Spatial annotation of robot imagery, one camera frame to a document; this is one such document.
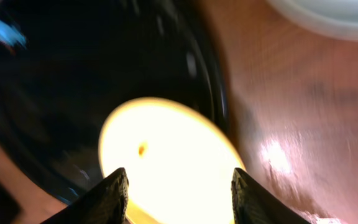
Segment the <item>yellow plate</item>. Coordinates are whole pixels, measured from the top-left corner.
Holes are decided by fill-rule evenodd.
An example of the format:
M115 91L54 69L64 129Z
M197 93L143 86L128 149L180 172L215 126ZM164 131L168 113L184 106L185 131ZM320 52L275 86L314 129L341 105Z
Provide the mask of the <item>yellow plate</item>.
M231 181L243 167L223 132L172 100L138 98L118 106L99 136L104 176L129 181L131 223L232 223Z

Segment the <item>light blue plate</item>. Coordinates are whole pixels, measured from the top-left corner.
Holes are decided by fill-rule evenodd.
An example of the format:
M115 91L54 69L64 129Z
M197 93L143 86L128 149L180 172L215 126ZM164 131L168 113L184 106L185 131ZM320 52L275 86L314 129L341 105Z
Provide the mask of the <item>light blue plate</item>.
M358 0L268 0L288 20L317 34L358 41Z

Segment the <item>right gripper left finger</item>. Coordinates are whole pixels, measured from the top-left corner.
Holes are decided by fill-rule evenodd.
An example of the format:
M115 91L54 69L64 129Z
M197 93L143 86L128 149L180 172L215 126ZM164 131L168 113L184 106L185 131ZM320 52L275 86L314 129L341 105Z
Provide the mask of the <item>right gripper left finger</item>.
M67 208L42 224L123 224L129 180L121 167Z

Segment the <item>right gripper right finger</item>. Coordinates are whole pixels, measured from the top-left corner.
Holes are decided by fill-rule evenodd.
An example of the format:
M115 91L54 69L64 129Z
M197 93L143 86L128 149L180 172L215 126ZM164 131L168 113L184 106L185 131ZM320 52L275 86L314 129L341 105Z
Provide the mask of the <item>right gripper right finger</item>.
M241 168L234 169L231 193L235 224L309 224Z

